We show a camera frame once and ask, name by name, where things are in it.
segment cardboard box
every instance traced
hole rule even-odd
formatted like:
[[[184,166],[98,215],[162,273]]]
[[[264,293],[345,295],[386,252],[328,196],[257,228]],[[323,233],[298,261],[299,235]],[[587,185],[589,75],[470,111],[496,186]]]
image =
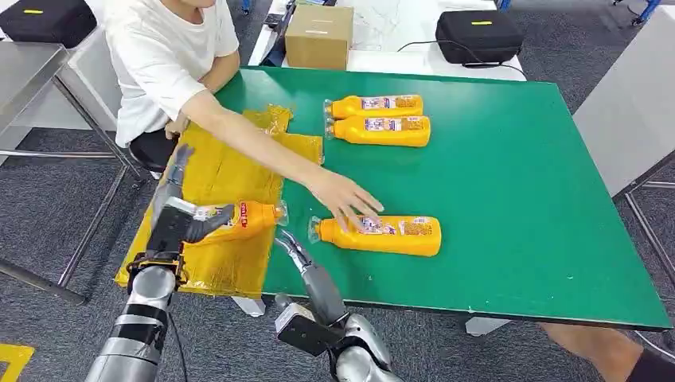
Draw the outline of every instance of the cardboard box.
[[[298,6],[286,31],[288,64],[304,68],[347,69],[353,19],[353,8]]]

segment yellow bottle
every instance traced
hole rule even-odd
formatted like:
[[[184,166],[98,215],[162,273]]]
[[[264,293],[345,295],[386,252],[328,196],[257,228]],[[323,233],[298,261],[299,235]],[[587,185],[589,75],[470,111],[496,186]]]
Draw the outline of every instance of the yellow bottle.
[[[370,145],[424,147],[431,136],[428,117],[366,118],[353,115],[347,119],[326,119],[326,138]]]
[[[383,97],[357,97],[350,95],[339,101],[327,99],[323,103],[326,116],[345,119],[352,115],[361,117],[400,117],[422,115],[422,97],[419,95],[386,95]]]
[[[224,221],[224,224],[219,224],[215,231],[205,235],[199,241],[197,240],[205,232],[211,231],[213,227],[194,234],[195,237],[192,240],[187,240],[192,243],[190,245],[248,239],[275,224],[286,225],[288,223],[288,210],[284,201],[280,201],[279,205],[264,205],[257,201],[241,201],[229,205],[197,207],[194,220],[202,221],[205,225],[208,225],[209,220],[214,218]]]
[[[344,232],[335,219],[320,220],[312,216],[308,229],[310,242],[319,240],[340,248],[381,251],[431,257],[441,247],[441,226],[437,219],[426,216],[380,216],[377,223],[360,216],[365,226],[359,232],[351,223]]]

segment gray carpet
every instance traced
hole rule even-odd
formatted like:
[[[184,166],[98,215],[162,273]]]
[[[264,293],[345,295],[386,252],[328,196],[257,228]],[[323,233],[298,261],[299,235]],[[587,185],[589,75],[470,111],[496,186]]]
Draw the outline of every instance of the gray carpet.
[[[510,13],[527,31],[521,56],[528,77],[556,82],[575,110],[634,36],[625,6],[605,0],[514,0]],[[232,7],[247,62],[269,0],[253,0],[243,16]],[[26,150],[102,150],[93,133],[34,129]],[[116,171],[114,161],[11,158],[0,167],[0,255],[55,280],[84,233]],[[675,179],[671,164],[662,173]],[[126,295],[112,282],[154,188],[127,179],[103,220],[72,288],[91,298],[72,307],[0,275],[0,343],[37,351],[23,381],[82,380]],[[675,254],[675,193],[643,191],[639,201],[666,250]],[[671,317],[675,290],[625,201],[618,210]],[[314,359],[277,342],[272,308],[263,318],[244,315],[228,298],[178,294],[174,317],[191,380],[328,381],[324,358]],[[598,381],[595,370],[551,343],[532,323],[512,322],[485,337],[467,336],[461,318],[398,310],[355,309],[380,330],[405,380],[466,382]],[[660,341],[658,335],[651,335]],[[174,335],[168,337],[158,380],[181,380]]]

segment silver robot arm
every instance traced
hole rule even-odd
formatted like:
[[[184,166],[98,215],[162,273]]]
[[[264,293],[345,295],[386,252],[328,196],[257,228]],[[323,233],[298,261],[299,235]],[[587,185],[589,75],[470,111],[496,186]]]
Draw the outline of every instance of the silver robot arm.
[[[288,231],[279,228],[275,243],[293,260],[314,312],[283,294],[284,311],[275,322],[278,338],[312,355],[328,351],[330,370],[339,382],[403,382],[392,372],[392,358],[375,328],[345,308],[340,292],[321,265]]]
[[[164,267],[148,267],[136,275],[127,305],[86,382],[154,381],[168,327],[166,307],[175,286],[175,274]]]

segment cable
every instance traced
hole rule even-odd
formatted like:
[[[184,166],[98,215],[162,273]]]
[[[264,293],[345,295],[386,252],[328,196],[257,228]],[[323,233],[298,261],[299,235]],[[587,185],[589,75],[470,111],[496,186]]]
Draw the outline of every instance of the cable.
[[[188,382],[188,368],[185,365],[185,354],[183,353],[183,344],[181,343],[181,336],[178,335],[178,329],[176,329],[176,323],[174,322],[174,317],[170,312],[166,312],[166,315],[169,316],[169,322],[171,327],[174,329],[174,334],[176,335],[176,342],[178,343],[178,352],[181,355],[181,364],[183,365],[183,379],[185,382]]]
[[[457,45],[458,47],[460,47],[460,48],[466,50],[466,51],[467,51],[467,52],[468,52],[468,53],[469,53],[476,61],[478,61],[478,63],[482,64],[481,66],[477,66],[477,65],[473,65],[473,66],[472,66],[471,64],[462,64],[462,66],[463,66],[464,68],[468,68],[468,69],[482,69],[482,68],[496,68],[497,66],[504,66],[504,67],[507,67],[507,68],[511,68],[511,69],[513,69],[513,70],[517,70],[518,72],[520,72],[520,73],[523,75],[523,77],[525,77],[525,73],[524,73],[522,70],[520,70],[519,68],[516,68],[515,66],[511,66],[511,65],[509,65],[509,64],[490,64],[490,63],[487,63],[487,62],[481,60],[480,58],[478,58],[478,56],[476,56],[476,53],[475,53],[473,50],[467,48],[465,45],[459,44],[457,41],[452,41],[452,40],[431,40],[431,41],[413,41],[413,42],[408,42],[406,45],[401,46],[401,47],[399,48],[399,50],[397,50],[397,52],[400,52],[401,50],[403,50],[404,48],[407,48],[407,47],[410,46],[410,45],[415,45],[415,44],[431,44],[431,43],[434,43],[434,42],[449,42],[449,43],[451,43],[451,44]]]
[[[648,340],[645,336],[642,335],[642,333],[638,332],[637,330],[633,330],[633,331],[634,331],[635,334],[637,334],[644,342],[646,342],[647,344],[649,344],[649,346],[651,346],[651,347],[653,347],[654,349],[656,349],[659,353],[663,354],[664,356],[666,356],[666,357],[668,357],[668,358],[670,358],[670,359],[672,359],[672,360],[675,360],[675,356],[674,356],[673,354],[668,353],[668,352],[666,352],[664,349],[659,348],[658,346],[656,346],[655,344],[653,344],[650,340]]]

